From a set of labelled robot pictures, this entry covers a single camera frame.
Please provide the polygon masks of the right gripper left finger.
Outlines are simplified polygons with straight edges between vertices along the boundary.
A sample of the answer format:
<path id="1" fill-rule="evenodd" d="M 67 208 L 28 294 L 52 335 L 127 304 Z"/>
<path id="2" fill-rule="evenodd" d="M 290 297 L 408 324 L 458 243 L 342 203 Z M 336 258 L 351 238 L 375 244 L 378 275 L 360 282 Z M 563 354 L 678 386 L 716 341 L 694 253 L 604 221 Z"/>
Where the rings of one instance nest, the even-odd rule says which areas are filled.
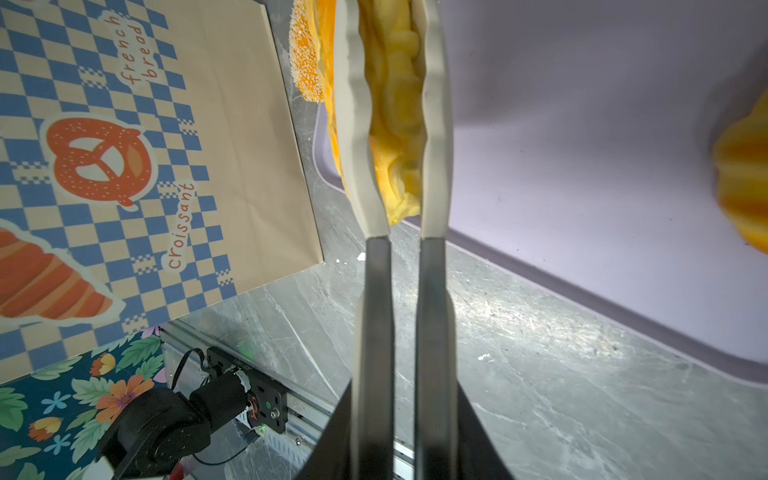
<path id="1" fill-rule="evenodd" d="M 302 480 L 349 480 L 351 473 L 352 383 L 339 400 L 302 468 Z"/>

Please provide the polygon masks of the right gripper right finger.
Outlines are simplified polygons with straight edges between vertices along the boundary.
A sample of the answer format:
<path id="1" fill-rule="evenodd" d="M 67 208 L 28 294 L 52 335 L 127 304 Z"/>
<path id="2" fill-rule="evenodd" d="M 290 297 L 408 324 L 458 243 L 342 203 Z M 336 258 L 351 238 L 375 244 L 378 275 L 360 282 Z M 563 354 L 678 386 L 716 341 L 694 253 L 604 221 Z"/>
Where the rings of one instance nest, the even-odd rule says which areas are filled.
<path id="1" fill-rule="evenodd" d="M 458 479 L 515 480 L 458 385 Z"/>

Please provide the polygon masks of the metal tongs white tips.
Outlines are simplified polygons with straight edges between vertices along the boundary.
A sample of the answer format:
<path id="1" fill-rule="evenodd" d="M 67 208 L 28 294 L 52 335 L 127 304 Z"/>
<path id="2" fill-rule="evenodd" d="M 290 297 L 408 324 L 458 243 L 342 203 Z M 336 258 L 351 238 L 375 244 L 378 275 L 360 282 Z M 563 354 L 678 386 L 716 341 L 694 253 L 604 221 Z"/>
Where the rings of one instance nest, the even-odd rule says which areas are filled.
<path id="1" fill-rule="evenodd" d="M 416 313 L 414 475 L 455 479 L 458 469 L 458 381 L 453 304 L 447 290 L 445 240 L 453 175 L 453 116 L 439 8 L 413 7 L 422 38 L 421 106 L 425 149 Z M 368 135 L 373 103 L 364 77 L 360 9 L 336 5 L 334 103 L 345 189 L 366 239 L 367 261 L 356 321 L 356 367 L 351 384 L 350 469 L 354 478 L 389 478 L 394 460 L 395 321 L 391 244 Z"/>

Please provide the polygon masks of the lilac plastic tray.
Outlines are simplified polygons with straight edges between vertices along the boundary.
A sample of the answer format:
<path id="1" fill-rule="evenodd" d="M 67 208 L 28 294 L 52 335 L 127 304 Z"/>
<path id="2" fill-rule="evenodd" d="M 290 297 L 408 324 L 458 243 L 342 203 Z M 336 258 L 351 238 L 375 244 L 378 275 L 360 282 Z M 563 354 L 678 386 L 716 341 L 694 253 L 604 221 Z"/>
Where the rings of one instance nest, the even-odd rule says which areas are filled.
<path id="1" fill-rule="evenodd" d="M 711 149 L 767 84 L 763 1 L 415 1 L 448 206 L 408 224 L 734 380 L 767 382 L 767 257 Z"/>

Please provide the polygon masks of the checkered paper bag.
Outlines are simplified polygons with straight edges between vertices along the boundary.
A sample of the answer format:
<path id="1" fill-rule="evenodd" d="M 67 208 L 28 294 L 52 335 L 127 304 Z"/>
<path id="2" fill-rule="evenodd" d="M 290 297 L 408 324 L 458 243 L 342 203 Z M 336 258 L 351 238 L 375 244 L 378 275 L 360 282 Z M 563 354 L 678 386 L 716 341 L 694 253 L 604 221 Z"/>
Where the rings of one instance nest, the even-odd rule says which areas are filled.
<path id="1" fill-rule="evenodd" d="M 260 1 L 1 5 L 1 378 L 322 260 Z"/>

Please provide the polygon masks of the long ridged glazed bread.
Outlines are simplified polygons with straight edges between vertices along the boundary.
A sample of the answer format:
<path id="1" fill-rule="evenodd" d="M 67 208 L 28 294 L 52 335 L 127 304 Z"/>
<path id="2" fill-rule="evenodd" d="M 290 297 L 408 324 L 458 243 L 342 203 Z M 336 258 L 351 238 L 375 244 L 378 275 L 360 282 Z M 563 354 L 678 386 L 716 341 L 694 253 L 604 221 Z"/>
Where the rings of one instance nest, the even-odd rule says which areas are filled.
<path id="1" fill-rule="evenodd" d="M 423 75 L 416 60 L 421 38 L 409 1 L 358 5 L 373 107 L 369 142 L 388 221 L 396 225 L 420 213 Z"/>

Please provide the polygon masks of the sugared round bread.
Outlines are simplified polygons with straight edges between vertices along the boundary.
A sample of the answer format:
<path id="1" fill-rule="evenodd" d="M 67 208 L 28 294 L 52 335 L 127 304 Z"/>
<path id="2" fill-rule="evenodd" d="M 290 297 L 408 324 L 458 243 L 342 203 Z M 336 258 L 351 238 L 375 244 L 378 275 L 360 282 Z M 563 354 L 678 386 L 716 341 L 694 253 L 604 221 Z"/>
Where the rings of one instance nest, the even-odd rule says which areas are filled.
<path id="1" fill-rule="evenodd" d="M 317 71 L 315 47 L 309 31 L 306 5 L 293 2 L 289 26 L 289 60 L 294 85 L 308 102 L 322 103 L 323 90 Z"/>

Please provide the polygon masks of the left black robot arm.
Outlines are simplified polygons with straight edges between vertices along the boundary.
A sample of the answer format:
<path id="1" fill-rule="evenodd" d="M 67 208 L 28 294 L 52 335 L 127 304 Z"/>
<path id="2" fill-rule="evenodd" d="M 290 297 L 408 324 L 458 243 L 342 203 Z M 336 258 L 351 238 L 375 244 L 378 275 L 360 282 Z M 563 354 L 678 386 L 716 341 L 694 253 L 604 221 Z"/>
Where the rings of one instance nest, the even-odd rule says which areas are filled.
<path id="1" fill-rule="evenodd" d="M 163 479 L 180 460 L 202 452 L 223 426 L 248 411 L 256 422 L 286 423 L 287 405 L 243 373 L 224 373 L 189 396 L 168 388 L 152 389 L 118 414 L 99 440 L 85 479 Z"/>

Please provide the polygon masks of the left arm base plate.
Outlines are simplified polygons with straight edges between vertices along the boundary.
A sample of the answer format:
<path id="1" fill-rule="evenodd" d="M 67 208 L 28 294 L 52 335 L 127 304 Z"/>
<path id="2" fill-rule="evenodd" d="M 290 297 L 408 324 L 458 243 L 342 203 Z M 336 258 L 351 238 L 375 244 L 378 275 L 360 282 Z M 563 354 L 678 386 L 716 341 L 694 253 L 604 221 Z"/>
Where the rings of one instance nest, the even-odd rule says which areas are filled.
<path id="1" fill-rule="evenodd" d="M 277 434 L 285 432 L 288 422 L 285 385 L 220 347 L 210 347 L 207 359 L 217 374 L 234 372 L 248 379 L 246 408 L 235 418 L 240 425 L 259 435 L 265 435 L 267 429 Z"/>

